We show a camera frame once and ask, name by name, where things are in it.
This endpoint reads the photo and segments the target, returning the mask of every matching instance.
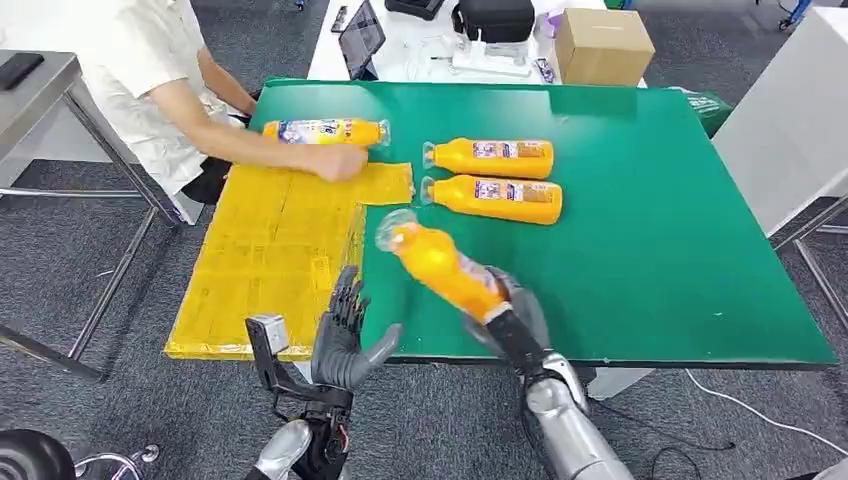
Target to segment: smartphone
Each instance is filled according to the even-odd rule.
[[[44,57],[37,53],[20,52],[0,65],[0,91],[18,86],[27,75],[41,65]]]
[[[342,27],[344,27],[346,17],[347,5],[342,5],[339,7],[339,13],[336,14],[336,20],[333,22],[333,26],[330,28],[330,31],[333,33],[342,33]]]

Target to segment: tablet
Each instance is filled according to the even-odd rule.
[[[376,80],[371,57],[385,42],[386,34],[377,20],[374,8],[369,0],[365,0],[339,36],[339,45],[351,80]]]

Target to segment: person's arm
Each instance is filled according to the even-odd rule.
[[[206,114],[185,79],[148,92],[159,110],[198,150],[233,163],[312,172],[328,181],[347,180],[368,160],[364,147],[279,143],[256,133],[218,123]]]
[[[203,82],[209,90],[242,113],[253,115],[256,100],[242,88],[238,80],[218,65],[208,48],[203,47],[197,52],[197,63],[200,65]]]

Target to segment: black bag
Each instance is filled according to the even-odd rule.
[[[459,0],[451,12],[453,29],[486,43],[523,42],[533,31],[535,10],[531,0]]]

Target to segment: black pants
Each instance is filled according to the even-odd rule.
[[[250,96],[254,100],[258,100],[260,92],[261,90],[257,90],[251,93]],[[240,120],[245,126],[250,123],[250,117],[242,117],[241,115],[231,116]],[[230,167],[232,166],[233,164],[226,160],[209,157],[200,164],[203,173],[184,186],[181,191],[195,202],[215,205],[218,203],[218,199],[221,198],[221,192],[224,191],[224,185],[227,183],[227,173],[230,172]]]

